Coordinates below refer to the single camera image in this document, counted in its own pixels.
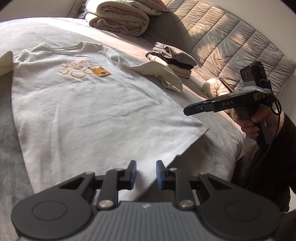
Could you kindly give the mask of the person's right hand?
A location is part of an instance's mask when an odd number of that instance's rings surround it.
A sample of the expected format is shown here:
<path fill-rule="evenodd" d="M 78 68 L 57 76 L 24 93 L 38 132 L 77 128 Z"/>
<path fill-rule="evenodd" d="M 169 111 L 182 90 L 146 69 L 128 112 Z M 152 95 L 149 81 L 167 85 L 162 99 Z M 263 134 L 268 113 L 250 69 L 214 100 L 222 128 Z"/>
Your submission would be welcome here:
<path fill-rule="evenodd" d="M 283 127 L 285 114 L 282 112 L 280 116 L 277 116 L 270 108 L 262 106 L 250 120 L 243 119 L 238 112 L 234 111 L 234 120 L 246 136 L 251 139 L 259 136 L 259 128 L 255 125 L 265 120 L 271 136 L 274 137 Z"/>

